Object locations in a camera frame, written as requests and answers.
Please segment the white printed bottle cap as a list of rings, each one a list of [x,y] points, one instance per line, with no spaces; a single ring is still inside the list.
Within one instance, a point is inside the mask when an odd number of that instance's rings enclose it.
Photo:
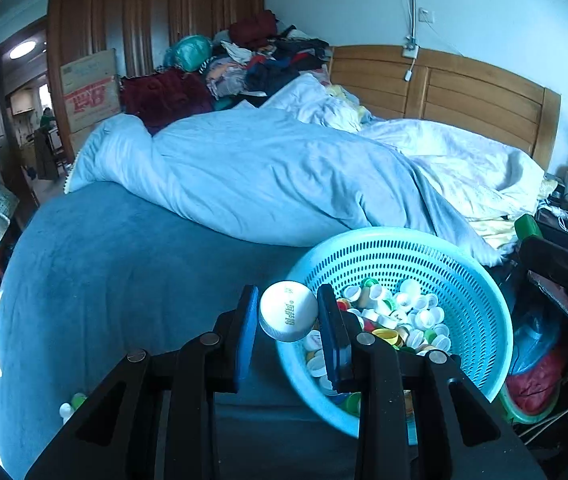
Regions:
[[[270,285],[259,301],[259,324],[269,337],[277,341],[304,339],[318,315],[316,296],[307,286],[294,281]]]

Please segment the green bottle cap on blanket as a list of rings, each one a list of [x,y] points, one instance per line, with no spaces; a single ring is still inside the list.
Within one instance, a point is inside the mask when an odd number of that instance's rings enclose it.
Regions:
[[[86,395],[84,393],[77,392],[72,396],[70,405],[74,410],[78,410],[85,400]]]

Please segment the light blue perforated basket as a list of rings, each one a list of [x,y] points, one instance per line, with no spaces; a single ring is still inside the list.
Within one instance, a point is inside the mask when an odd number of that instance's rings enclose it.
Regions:
[[[460,248],[420,231],[360,229],[311,249],[287,277],[312,292],[330,284],[341,294],[370,281],[389,297],[419,290],[444,318],[426,330],[416,353],[459,356],[462,372],[486,399],[498,396],[513,354],[511,315],[493,278]]]

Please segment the green basin with red bag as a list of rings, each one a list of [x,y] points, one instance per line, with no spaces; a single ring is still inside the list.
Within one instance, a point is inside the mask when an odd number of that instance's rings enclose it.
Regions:
[[[552,412],[565,366],[560,335],[554,311],[534,308],[516,316],[511,365],[494,401],[509,424],[531,426]]]

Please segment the blue fleece blanket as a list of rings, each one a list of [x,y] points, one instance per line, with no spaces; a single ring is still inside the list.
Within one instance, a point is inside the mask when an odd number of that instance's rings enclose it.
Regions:
[[[0,463],[22,478],[130,351],[159,354],[210,330],[245,285],[285,278],[295,247],[237,240],[115,183],[53,198],[32,217],[0,288]]]

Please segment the light blue duvet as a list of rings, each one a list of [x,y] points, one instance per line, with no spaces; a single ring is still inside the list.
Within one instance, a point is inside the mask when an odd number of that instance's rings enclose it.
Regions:
[[[543,180],[519,148],[441,122],[362,115],[304,75],[260,106],[193,115],[157,132],[133,115],[108,118],[84,142],[65,190],[114,182],[206,228],[267,245],[407,228],[494,266],[499,246],[476,224],[531,214]]]

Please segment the wooden headboard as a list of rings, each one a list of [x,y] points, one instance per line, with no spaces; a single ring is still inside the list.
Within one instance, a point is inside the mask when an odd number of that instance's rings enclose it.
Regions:
[[[328,72],[377,117],[442,122],[550,166],[561,96],[508,70],[429,49],[411,60],[399,46],[343,46]]]

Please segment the cardboard box red print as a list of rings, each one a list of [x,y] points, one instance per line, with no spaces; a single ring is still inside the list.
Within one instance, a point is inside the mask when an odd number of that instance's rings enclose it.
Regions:
[[[60,79],[68,138],[77,154],[99,122],[120,113],[116,50],[103,50],[63,65]]]

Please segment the pile of clothes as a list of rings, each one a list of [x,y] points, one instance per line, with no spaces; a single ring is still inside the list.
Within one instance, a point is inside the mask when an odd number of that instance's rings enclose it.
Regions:
[[[327,82],[328,43],[296,26],[278,28],[270,10],[243,18],[214,38],[186,36],[167,49],[153,73],[120,83],[122,110],[156,133],[178,119],[256,106],[301,75]]]

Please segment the brown wooden wardrobe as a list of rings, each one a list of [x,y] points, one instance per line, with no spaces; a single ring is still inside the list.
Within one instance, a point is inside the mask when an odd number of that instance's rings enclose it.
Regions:
[[[76,152],[64,104],[64,65],[112,49],[118,75],[148,75],[180,39],[213,37],[263,7],[264,0],[48,0],[49,89],[67,158]]]

